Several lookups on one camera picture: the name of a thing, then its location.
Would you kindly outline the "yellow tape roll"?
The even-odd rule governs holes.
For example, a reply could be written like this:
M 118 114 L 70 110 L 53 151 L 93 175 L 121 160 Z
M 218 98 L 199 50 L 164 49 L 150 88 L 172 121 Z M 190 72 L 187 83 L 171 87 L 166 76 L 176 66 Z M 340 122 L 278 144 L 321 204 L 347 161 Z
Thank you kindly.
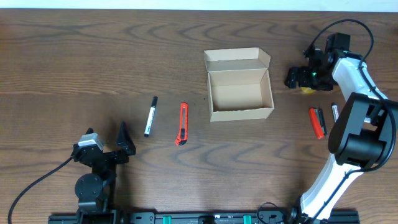
M 312 94 L 315 93 L 315 90 L 311 89 L 311 88 L 307 88 L 307 87 L 301 87 L 301 90 L 306 93 L 306 94 Z

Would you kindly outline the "blue capped white marker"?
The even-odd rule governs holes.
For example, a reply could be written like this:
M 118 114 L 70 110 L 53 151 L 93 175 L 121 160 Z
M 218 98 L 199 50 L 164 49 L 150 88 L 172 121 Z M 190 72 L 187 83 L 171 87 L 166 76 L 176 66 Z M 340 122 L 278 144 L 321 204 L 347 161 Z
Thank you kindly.
M 331 110 L 333 113 L 333 120 L 336 122 L 339 117 L 338 106 L 336 104 L 332 104 Z

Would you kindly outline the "red black utility knife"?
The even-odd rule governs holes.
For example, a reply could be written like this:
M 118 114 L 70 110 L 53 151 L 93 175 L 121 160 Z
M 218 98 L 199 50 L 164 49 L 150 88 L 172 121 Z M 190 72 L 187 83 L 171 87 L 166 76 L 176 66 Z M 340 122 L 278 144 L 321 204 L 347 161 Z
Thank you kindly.
M 323 120 L 321 119 L 320 112 L 317 108 L 310 108 L 309 111 L 310 121 L 312 124 L 312 128 L 315 132 L 317 139 L 322 139 L 326 137 L 326 129 L 323 124 Z

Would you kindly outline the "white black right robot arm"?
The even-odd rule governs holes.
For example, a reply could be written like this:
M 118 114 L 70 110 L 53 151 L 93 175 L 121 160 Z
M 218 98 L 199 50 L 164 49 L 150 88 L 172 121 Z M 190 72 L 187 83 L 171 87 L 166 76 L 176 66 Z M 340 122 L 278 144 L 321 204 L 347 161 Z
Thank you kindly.
M 395 147 L 397 102 L 376 87 L 364 57 L 351 52 L 349 44 L 348 34 L 335 33 L 324 50 L 310 45 L 304 52 L 308 65 L 290 68 L 285 79 L 288 88 L 331 91 L 338 85 L 346 101 L 329 133 L 328 160 L 287 223 L 326 223 L 349 185 L 383 166 Z

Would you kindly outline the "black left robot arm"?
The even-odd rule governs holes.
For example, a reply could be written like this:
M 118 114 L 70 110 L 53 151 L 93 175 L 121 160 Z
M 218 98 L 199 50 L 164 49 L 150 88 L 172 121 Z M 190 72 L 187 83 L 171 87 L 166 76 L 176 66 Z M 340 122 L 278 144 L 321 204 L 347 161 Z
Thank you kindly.
M 136 153 L 125 122 L 120 125 L 116 145 L 118 150 L 104 152 L 104 142 L 91 128 L 73 145 L 73 160 L 91 168 L 91 172 L 81 176 L 75 184 L 81 212 L 105 213 L 112 206 L 116 168 L 128 163 L 129 157 Z

